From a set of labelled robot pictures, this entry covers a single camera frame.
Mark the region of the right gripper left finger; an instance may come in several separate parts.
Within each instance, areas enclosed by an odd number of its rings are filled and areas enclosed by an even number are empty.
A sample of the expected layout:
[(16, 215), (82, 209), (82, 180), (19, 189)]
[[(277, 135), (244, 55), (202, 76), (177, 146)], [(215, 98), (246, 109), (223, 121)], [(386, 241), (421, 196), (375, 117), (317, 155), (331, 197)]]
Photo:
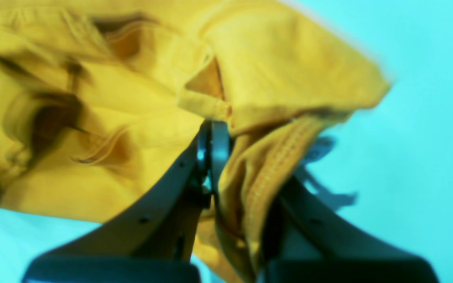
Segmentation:
[(24, 283), (199, 283), (190, 263), (199, 217), (209, 207), (211, 122), (148, 193), (90, 233), (35, 258)]

